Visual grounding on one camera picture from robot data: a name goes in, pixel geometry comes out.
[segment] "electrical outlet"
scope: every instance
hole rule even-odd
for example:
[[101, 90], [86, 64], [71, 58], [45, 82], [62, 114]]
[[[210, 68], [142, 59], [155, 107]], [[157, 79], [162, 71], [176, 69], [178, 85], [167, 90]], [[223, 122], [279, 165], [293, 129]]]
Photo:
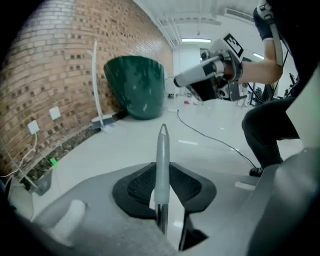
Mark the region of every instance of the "electrical outlet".
[[49, 110], [49, 112], [50, 112], [50, 116], [51, 116], [52, 120], [56, 120], [57, 118], [61, 117], [59, 108], [57, 106], [51, 108]]
[[40, 130], [36, 120], [33, 120], [32, 122], [28, 123], [28, 128], [32, 135]]

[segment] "white floor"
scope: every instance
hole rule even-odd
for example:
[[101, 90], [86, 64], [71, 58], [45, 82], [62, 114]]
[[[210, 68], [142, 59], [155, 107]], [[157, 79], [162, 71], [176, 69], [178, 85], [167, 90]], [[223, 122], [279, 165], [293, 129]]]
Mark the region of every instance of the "white floor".
[[[52, 185], [43, 196], [33, 194], [34, 216], [47, 205], [78, 183], [93, 176], [105, 174], [132, 165], [156, 160], [157, 137], [165, 123], [170, 136], [170, 160], [183, 166], [196, 166], [224, 173], [248, 175], [251, 164], [231, 148], [208, 139], [182, 124], [180, 118], [200, 132], [215, 137], [238, 149], [256, 166], [241, 128], [249, 110], [223, 100], [212, 100], [203, 105], [191, 104], [190, 98], [168, 99], [167, 110], [154, 120], [139, 121], [131, 117], [119, 120], [109, 132], [100, 132], [63, 157], [53, 170]], [[282, 158], [302, 149], [300, 140], [279, 143]]]

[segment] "black pants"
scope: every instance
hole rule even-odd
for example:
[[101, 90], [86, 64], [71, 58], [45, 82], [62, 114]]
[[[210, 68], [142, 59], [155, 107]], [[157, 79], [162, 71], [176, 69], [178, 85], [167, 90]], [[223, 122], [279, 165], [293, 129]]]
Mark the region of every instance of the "black pants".
[[299, 138], [286, 114], [294, 100], [294, 97], [288, 97], [259, 105], [250, 110], [242, 121], [246, 142], [262, 168], [283, 161], [277, 141]]

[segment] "black sleeve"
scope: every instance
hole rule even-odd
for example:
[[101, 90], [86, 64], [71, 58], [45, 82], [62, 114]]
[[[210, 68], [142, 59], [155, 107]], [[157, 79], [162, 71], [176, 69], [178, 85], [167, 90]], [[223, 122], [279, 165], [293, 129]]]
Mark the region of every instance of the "black sleeve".
[[273, 38], [269, 24], [259, 16], [257, 8], [253, 11], [253, 20], [262, 41]]

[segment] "green planter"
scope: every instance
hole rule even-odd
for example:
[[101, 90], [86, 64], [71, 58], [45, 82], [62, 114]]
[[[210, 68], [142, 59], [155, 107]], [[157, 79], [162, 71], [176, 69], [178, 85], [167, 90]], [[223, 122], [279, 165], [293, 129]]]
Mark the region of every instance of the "green planter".
[[160, 117], [165, 109], [164, 67], [140, 56], [121, 56], [108, 61], [104, 73], [111, 89], [133, 118]]

